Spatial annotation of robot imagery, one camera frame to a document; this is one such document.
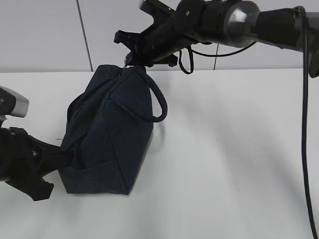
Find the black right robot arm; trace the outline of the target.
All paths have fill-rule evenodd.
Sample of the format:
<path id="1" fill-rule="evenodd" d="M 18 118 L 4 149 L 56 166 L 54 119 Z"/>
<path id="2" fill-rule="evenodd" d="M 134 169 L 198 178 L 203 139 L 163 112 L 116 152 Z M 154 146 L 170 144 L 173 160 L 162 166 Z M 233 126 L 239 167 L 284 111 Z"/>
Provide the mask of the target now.
<path id="1" fill-rule="evenodd" d="M 140 33 L 117 31 L 115 43 L 125 45 L 127 66 L 175 66 L 176 52 L 194 44 L 222 44 L 247 49 L 261 42 L 302 52 L 308 43 L 308 73 L 319 75 L 319 15 L 300 7 L 261 11 L 250 0 L 182 0 L 172 9 L 158 0 L 143 0 L 140 10 L 153 24 Z"/>

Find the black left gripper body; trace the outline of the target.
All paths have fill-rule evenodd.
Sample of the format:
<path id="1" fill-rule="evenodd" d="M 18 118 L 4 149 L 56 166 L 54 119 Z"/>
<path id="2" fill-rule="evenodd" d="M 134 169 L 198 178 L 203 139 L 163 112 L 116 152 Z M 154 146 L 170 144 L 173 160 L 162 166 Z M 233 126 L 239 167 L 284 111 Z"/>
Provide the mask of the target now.
<path id="1" fill-rule="evenodd" d="M 40 142 L 23 128 L 4 130 L 4 182 L 34 201 L 49 199 L 54 188 L 43 179 L 48 173 L 38 172 Z"/>

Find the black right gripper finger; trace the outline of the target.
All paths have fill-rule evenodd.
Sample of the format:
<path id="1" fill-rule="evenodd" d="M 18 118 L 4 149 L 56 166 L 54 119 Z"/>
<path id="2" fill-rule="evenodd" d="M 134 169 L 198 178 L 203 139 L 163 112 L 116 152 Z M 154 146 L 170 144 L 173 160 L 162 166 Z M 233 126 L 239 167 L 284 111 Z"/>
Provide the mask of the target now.
<path id="1" fill-rule="evenodd" d="M 153 63 L 147 63 L 139 59 L 133 52 L 130 52 L 126 55 L 124 60 L 125 66 L 146 66 L 153 67 Z"/>

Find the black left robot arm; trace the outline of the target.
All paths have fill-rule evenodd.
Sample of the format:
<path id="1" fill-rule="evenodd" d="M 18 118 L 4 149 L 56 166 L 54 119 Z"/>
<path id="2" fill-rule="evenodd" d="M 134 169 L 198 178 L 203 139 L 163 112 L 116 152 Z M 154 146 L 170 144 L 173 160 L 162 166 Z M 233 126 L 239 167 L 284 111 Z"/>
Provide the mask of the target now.
<path id="1" fill-rule="evenodd" d="M 0 180 L 34 201 L 50 198 L 54 184 L 43 177 L 71 164 L 72 153 L 40 141 L 23 128 L 0 129 Z"/>

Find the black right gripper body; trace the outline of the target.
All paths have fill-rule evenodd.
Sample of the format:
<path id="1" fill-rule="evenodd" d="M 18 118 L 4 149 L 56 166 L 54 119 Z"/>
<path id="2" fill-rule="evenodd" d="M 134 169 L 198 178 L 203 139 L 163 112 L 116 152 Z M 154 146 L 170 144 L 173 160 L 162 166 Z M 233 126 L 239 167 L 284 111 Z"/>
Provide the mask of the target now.
<path id="1" fill-rule="evenodd" d="M 198 41 L 180 33 L 175 25 L 175 16 L 171 16 L 163 23 L 152 24 L 141 33 L 117 31 L 114 36 L 116 44 L 125 45 L 139 59 L 154 65 L 177 65 L 174 53 L 188 48 Z"/>

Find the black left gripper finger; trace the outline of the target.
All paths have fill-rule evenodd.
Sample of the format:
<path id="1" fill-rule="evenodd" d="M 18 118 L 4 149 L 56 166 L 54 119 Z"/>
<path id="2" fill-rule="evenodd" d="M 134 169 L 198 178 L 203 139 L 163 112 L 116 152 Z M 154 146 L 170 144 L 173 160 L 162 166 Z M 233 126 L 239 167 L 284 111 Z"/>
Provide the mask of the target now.
<path id="1" fill-rule="evenodd" d="M 50 173 L 63 169 L 71 164 L 73 153 L 63 151 L 61 147 L 40 142 L 37 145 L 40 154 L 39 173 Z"/>

